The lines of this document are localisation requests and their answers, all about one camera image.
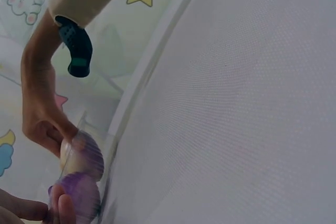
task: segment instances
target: white mesh fabric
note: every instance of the white mesh fabric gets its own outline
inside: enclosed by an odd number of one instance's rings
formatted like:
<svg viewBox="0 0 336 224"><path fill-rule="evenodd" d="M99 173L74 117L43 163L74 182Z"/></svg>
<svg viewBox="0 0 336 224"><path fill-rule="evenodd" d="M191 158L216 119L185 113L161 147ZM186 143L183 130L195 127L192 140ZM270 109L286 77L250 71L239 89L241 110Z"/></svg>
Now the white mesh fabric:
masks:
<svg viewBox="0 0 336 224"><path fill-rule="evenodd" d="M336 0L192 0L103 223L335 223Z"/></svg>

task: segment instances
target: finger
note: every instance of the finger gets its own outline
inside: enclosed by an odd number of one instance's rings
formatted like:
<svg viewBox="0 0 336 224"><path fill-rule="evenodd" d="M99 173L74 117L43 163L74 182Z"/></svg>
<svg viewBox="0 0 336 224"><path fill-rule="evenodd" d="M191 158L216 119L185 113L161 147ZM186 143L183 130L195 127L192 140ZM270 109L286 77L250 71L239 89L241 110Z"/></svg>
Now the finger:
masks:
<svg viewBox="0 0 336 224"><path fill-rule="evenodd" d="M52 127L52 128L50 128L50 129L47 130L47 136L49 136L51 139L55 140L59 144L62 143L63 136L58 131L58 129L55 129L54 127Z"/></svg>
<svg viewBox="0 0 336 224"><path fill-rule="evenodd" d="M1 189L0 207L4 207L17 217L26 220L43 220L48 213L48 206L46 204L17 198Z"/></svg>
<svg viewBox="0 0 336 224"><path fill-rule="evenodd" d="M55 108L48 108L46 120L56 127L56 129L58 129L64 139L68 142L71 142L78 132L77 127L68 120L66 115L60 111L56 105Z"/></svg>
<svg viewBox="0 0 336 224"><path fill-rule="evenodd" d="M69 195L61 195L58 200L60 224L76 224L75 207Z"/></svg>
<svg viewBox="0 0 336 224"><path fill-rule="evenodd" d="M0 206L0 223L3 224L24 224L14 213Z"/></svg>
<svg viewBox="0 0 336 224"><path fill-rule="evenodd" d="M42 202L15 198L16 209L13 213L20 219L43 220L48 214L48 206Z"/></svg>
<svg viewBox="0 0 336 224"><path fill-rule="evenodd" d="M39 141L37 143L52 152L56 157L60 157L61 144L51 137L46 136L42 141Z"/></svg>
<svg viewBox="0 0 336 224"><path fill-rule="evenodd" d="M53 224L60 224L59 218L59 198L65 194L65 191L62 186L55 184L51 190L51 210L52 210L52 218Z"/></svg>

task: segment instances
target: human hand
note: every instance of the human hand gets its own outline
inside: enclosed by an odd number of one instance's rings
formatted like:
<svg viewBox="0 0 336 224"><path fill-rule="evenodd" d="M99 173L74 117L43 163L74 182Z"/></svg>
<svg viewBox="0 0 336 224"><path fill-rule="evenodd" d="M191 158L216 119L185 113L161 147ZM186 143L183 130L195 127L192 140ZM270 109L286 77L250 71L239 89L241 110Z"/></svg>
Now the human hand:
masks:
<svg viewBox="0 0 336 224"><path fill-rule="evenodd" d="M62 140L71 141L78 132L55 100L55 70L51 57L60 43L58 27L45 12L21 61L23 133L57 157Z"/></svg>
<svg viewBox="0 0 336 224"><path fill-rule="evenodd" d="M0 189L0 223L24 224L21 219L43 221L43 224L76 224L75 209L70 196L55 185L51 193L51 211L42 202L20 199Z"/></svg>

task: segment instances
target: purple seashell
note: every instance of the purple seashell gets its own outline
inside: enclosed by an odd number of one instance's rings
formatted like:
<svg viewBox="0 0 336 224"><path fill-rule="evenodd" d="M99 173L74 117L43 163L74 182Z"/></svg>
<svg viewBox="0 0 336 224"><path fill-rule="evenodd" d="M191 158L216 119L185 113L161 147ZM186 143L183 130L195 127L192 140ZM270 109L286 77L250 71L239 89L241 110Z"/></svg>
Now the purple seashell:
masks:
<svg viewBox="0 0 336 224"><path fill-rule="evenodd" d="M104 159L98 144L84 131L78 132L72 140L72 147L68 142L62 142L60 159L65 174L85 172L99 181L104 173Z"/></svg>
<svg viewBox="0 0 336 224"><path fill-rule="evenodd" d="M77 224L91 223L100 209L100 194L96 181L85 173L73 173L60 179L66 194L72 199L75 207ZM51 195L52 186L48 189Z"/></svg>

